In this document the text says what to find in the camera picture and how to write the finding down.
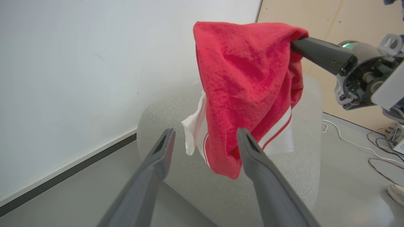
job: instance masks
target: electronic device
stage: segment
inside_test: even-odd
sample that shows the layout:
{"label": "electronic device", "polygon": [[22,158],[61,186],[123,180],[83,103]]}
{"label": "electronic device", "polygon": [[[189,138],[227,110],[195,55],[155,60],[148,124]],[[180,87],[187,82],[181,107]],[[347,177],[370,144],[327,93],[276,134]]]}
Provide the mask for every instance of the electronic device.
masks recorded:
{"label": "electronic device", "polygon": [[386,140],[388,140],[394,151],[404,154],[404,126],[395,122],[386,130]]}

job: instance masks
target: cable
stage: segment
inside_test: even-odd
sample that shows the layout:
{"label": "cable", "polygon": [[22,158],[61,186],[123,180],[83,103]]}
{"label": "cable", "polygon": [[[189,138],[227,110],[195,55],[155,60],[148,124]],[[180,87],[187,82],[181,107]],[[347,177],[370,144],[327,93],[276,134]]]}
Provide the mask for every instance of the cable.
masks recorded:
{"label": "cable", "polygon": [[384,139],[384,140],[386,140],[387,142],[391,142],[391,140],[388,140],[388,139],[386,139],[386,138],[380,137],[380,138],[377,138],[377,139],[376,139],[376,141],[375,141],[376,144],[377,144],[377,140],[378,140],[378,139]]}
{"label": "cable", "polygon": [[338,126],[337,126],[336,124],[332,123],[331,121],[327,121],[327,120],[323,120],[323,121],[328,122],[328,123],[331,123],[332,125],[334,125],[334,126],[337,128],[337,130],[338,130],[338,137],[339,137],[340,139],[342,139],[342,140],[344,140],[344,141],[346,141],[346,142],[352,143],[353,145],[355,145],[355,146],[357,146],[357,147],[360,147],[360,148],[363,148],[363,149],[367,149],[367,150],[371,150],[371,151],[376,155],[376,157],[378,157],[378,158],[380,158],[380,159],[387,160],[387,161],[391,161],[391,162],[395,162],[395,163],[398,163],[398,164],[404,166],[404,164],[401,163],[401,162],[399,162],[399,161],[396,161],[396,160],[393,160],[393,159],[389,159],[389,158],[383,158],[383,157],[379,156],[379,155],[376,154],[376,152],[375,152],[373,149],[371,149],[371,148],[359,146],[358,144],[356,144],[356,143],[354,143],[354,142],[351,142],[351,141],[349,141],[349,140],[347,140],[347,139],[342,138],[342,137],[341,137],[341,130],[339,130],[339,128],[338,128]]}
{"label": "cable", "polygon": [[369,135],[372,134],[372,133],[374,133],[374,132],[376,132],[376,131],[371,131],[370,133],[368,133],[368,134],[366,135],[366,137],[368,138],[368,140],[369,140],[373,145],[375,145],[376,147],[382,149],[383,151],[385,151],[385,152],[387,152],[387,153],[392,153],[392,154],[394,154],[394,155],[398,155],[398,156],[404,157],[404,154],[402,154],[402,153],[400,153],[400,152],[392,151],[392,150],[387,150],[387,149],[382,148],[381,146],[379,146],[379,144],[374,143],[374,142],[369,138]]}
{"label": "cable", "polygon": [[[380,147],[380,145],[377,143],[377,140],[378,140],[378,139],[384,139],[384,140],[390,141],[390,140],[385,139],[385,138],[377,138],[375,142],[376,142],[376,145],[377,145],[378,147]],[[382,149],[383,151],[385,151],[385,152],[387,152],[387,153],[396,155],[397,157],[399,157],[399,158],[404,162],[404,159],[403,159],[400,155],[398,155],[398,154],[396,154],[396,153],[393,153],[393,152],[391,152],[391,151],[389,151],[389,150],[387,150],[387,149],[384,149],[384,148],[380,148],[380,149]]]}
{"label": "cable", "polygon": [[391,180],[390,178],[386,177],[386,176],[385,176],[383,173],[381,173],[379,170],[377,170],[376,167],[375,167],[374,165],[372,165],[372,163],[370,162],[370,160],[372,160],[372,159],[376,159],[376,160],[380,160],[380,161],[384,161],[384,162],[390,163],[390,164],[395,165],[396,167],[399,167],[399,168],[401,168],[401,169],[404,169],[403,167],[401,167],[401,166],[399,166],[399,165],[396,165],[396,164],[394,164],[394,163],[392,163],[392,162],[389,162],[389,161],[380,159],[380,158],[369,158],[369,159],[368,159],[369,164],[370,164],[380,175],[382,175],[383,177],[385,177],[387,180],[391,181],[392,183],[397,184],[397,185],[400,185],[400,184],[396,183],[395,181]]}
{"label": "cable", "polygon": [[326,123],[323,123],[323,122],[321,122],[323,125],[325,125],[326,126],[326,129],[324,130],[324,132],[326,132],[327,131],[327,129],[328,129],[328,125],[326,124]]}

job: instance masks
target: towel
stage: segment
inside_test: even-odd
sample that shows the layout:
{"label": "towel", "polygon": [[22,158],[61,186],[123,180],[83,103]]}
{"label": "towel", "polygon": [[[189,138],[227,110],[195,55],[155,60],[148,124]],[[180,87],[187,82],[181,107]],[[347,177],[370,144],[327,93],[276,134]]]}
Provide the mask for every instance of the towel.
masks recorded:
{"label": "towel", "polygon": [[203,85],[197,111],[182,124],[213,172],[236,179],[242,162],[236,131],[247,128],[266,155],[293,151],[292,108],[303,91],[290,43],[305,29],[284,23],[197,22],[196,58]]}

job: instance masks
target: white cloth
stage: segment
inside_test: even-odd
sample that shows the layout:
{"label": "white cloth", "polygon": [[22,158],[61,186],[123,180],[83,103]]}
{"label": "white cloth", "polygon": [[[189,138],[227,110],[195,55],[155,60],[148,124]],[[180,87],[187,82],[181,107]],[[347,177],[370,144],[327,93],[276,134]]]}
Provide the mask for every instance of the white cloth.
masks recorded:
{"label": "white cloth", "polygon": [[205,141],[208,136],[208,123],[206,120],[206,94],[202,91],[198,109],[194,114],[181,121],[185,130],[185,148],[188,155],[194,153],[195,147],[209,166],[209,162],[204,153]]}
{"label": "white cloth", "polygon": [[[209,161],[205,154],[205,142],[209,135],[206,120],[206,94],[204,91],[202,91],[196,112],[181,123],[185,130],[185,148],[187,154],[192,155],[195,151],[195,147],[197,147],[205,163],[209,166]],[[263,148],[267,156],[293,152],[292,108],[289,108],[275,125],[260,139],[258,145]]]}

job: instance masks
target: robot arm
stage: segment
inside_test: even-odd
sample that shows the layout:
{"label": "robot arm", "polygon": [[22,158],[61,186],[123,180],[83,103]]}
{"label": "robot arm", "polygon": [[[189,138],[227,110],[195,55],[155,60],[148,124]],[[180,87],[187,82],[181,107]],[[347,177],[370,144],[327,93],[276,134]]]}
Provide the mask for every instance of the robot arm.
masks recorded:
{"label": "robot arm", "polygon": [[374,47],[357,41],[338,45],[315,38],[292,42],[291,49],[333,74],[334,93],[346,110],[378,105],[404,124],[404,35],[388,34]]}

